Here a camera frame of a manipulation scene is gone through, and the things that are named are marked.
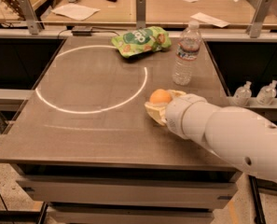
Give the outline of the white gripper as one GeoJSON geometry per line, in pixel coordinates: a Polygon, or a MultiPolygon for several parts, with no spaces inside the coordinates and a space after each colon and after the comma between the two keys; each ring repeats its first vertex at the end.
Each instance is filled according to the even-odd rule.
{"type": "Polygon", "coordinates": [[[145,102],[148,116],[161,126],[167,125],[172,133],[185,140],[201,140],[205,115],[200,115],[200,104],[206,104],[207,101],[184,91],[168,90],[168,93],[173,98],[168,104],[145,102]]]}

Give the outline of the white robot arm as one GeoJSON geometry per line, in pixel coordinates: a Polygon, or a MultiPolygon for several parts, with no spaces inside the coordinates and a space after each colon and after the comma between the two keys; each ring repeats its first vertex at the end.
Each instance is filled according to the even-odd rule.
{"type": "Polygon", "coordinates": [[[243,107],[219,107],[182,91],[165,93],[145,103],[154,121],[238,170],[277,183],[277,125],[243,107]]]}

